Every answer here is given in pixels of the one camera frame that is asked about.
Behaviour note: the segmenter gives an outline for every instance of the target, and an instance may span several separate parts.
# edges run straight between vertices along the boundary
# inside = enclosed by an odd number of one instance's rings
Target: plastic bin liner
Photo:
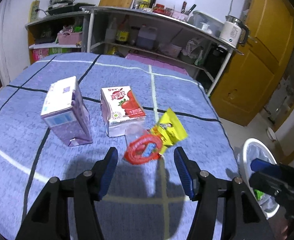
[[[271,163],[270,159],[266,156],[263,149],[261,149],[260,147],[254,144],[250,144],[248,146],[246,154],[247,154],[247,167],[245,168],[248,171],[249,178],[254,173],[254,171],[252,171],[251,169],[251,163],[253,160],[258,158],[263,161]],[[236,158],[238,165],[240,164],[240,158],[242,158],[242,152],[239,153]],[[258,204],[261,206],[262,210],[264,210],[265,212],[271,212],[272,210],[275,209],[277,205],[275,198],[267,194],[263,195],[262,199],[258,201]]]

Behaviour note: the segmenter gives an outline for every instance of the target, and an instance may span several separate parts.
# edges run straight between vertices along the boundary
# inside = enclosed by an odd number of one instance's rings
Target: purple milk carton
[[[92,143],[89,113],[75,76],[51,84],[41,118],[67,146]]]

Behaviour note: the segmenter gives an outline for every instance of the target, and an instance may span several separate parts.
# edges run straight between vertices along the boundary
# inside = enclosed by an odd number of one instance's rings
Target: metal screw
[[[58,181],[58,178],[57,177],[51,177],[50,179],[49,179],[49,182],[50,183],[56,183]]]
[[[240,178],[240,177],[236,177],[236,178],[234,178],[234,181],[235,181],[237,184],[242,184],[242,183],[243,183],[243,180],[242,180],[242,178]]]
[[[209,175],[208,171],[201,171],[199,174],[204,178],[206,178]]]
[[[85,177],[89,177],[89,176],[91,176],[93,174],[93,172],[92,171],[84,171],[83,174],[84,174]]]

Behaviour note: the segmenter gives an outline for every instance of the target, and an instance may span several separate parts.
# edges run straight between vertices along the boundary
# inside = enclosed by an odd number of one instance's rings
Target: white trash bin
[[[253,189],[249,186],[249,178],[253,173],[250,167],[252,161],[259,158],[261,160],[268,161],[271,164],[276,164],[276,160],[268,148],[261,141],[254,138],[250,138],[245,141],[243,151],[240,152],[236,158],[239,164],[240,176],[254,195]],[[264,194],[263,198],[258,201],[258,203],[267,219],[273,217],[279,209],[279,204],[275,202],[274,197],[267,194]]]

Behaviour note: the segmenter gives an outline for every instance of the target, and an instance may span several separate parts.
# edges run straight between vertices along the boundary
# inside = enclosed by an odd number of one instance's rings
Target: power strip
[[[29,22],[33,22],[33,21],[37,20],[38,11],[36,11],[36,10],[39,9],[39,4],[40,4],[39,0],[35,0],[31,3],[30,10],[29,10]]]

